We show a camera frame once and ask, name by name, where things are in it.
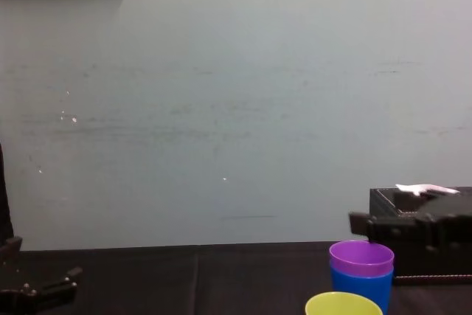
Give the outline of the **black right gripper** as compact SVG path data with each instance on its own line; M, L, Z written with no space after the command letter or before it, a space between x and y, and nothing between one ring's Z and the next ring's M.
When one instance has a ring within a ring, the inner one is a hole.
M433 193L417 218L381 217L350 212L350 231L373 243L415 243L433 252L471 251L471 194Z

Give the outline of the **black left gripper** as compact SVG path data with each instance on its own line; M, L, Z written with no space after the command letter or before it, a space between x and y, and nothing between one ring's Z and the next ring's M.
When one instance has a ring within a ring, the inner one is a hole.
M13 263L19 256L23 238L6 239L0 248L1 267ZM58 280L33 287L25 283L19 289L1 290L2 314L37 314L39 304L58 304L73 302L83 269L75 267Z

